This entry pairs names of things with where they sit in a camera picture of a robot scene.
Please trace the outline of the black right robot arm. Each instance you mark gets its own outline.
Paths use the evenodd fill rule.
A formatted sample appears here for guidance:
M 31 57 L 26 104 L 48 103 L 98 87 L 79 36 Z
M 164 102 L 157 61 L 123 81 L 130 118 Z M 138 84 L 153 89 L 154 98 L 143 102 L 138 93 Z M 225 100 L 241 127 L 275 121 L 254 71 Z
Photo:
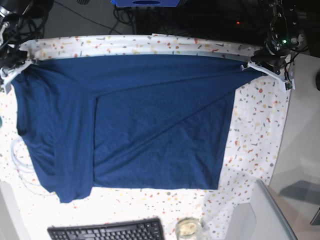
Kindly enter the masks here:
M 11 52 L 9 42 L 13 31 L 22 21 L 22 17 L 32 5 L 32 0 L 1 0 L 0 1 L 0 67 L 8 64 Z

